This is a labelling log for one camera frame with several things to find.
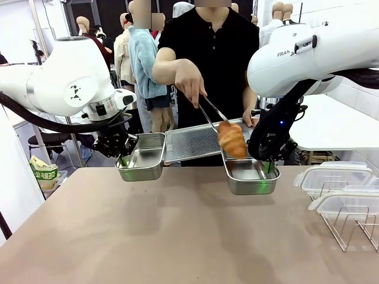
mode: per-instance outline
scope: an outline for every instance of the chair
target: chair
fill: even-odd
[[[69,133],[44,133],[41,132],[42,140],[44,144],[52,144],[55,146],[46,146],[47,149],[51,148],[58,148],[58,147],[64,147],[66,148],[67,154],[69,155],[69,159],[71,162],[72,167],[75,169],[75,166],[73,165],[73,161],[69,152],[69,149],[67,148],[66,142],[71,139],[71,135]],[[39,148],[37,137],[32,136],[28,139],[29,143],[29,159],[31,158],[31,149],[37,149]]]

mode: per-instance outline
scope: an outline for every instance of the person's hand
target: person's hand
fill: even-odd
[[[183,92],[195,108],[199,107],[199,94],[207,96],[204,79],[198,67],[187,59],[182,59],[178,64],[175,86]]]
[[[248,127],[255,127],[259,121],[259,118],[252,118],[250,109],[245,110],[242,118]]]

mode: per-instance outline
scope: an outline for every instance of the metal tray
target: metal tray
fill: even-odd
[[[270,194],[275,190],[280,172],[274,163],[261,162],[250,155],[235,159],[221,151],[229,180],[229,189],[235,195]]]
[[[253,128],[247,127],[241,118],[230,122],[241,126],[245,141],[250,139]],[[167,131],[166,139],[165,162],[180,162],[221,153],[217,133],[210,124]]]
[[[164,133],[138,134],[138,142],[128,157],[119,157],[116,168],[126,182],[159,179],[166,147]]]

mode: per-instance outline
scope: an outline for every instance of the brown table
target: brown table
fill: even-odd
[[[235,196],[223,168],[137,183],[79,169],[0,248],[0,283],[379,283],[379,254],[343,253],[308,211],[303,170],[281,167],[272,195]]]

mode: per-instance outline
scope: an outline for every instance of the white hood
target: white hood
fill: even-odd
[[[180,17],[184,13],[191,10],[193,7],[195,7],[195,5],[184,1],[175,3],[174,8],[172,10],[172,18]]]

